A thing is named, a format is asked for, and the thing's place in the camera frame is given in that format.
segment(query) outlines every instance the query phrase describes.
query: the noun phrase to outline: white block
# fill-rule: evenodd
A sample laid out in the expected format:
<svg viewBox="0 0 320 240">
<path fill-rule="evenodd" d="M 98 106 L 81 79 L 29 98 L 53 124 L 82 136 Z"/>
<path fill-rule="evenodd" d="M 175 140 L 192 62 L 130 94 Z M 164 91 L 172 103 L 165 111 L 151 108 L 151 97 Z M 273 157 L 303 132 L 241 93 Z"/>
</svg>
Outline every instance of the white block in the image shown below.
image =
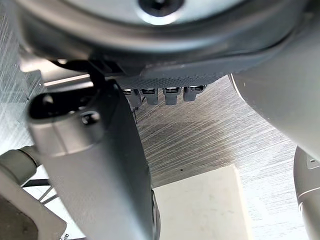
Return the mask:
<svg viewBox="0 0 320 240">
<path fill-rule="evenodd" d="M 160 240 L 251 240 L 251 224 L 234 165 L 154 189 Z"/>
</svg>

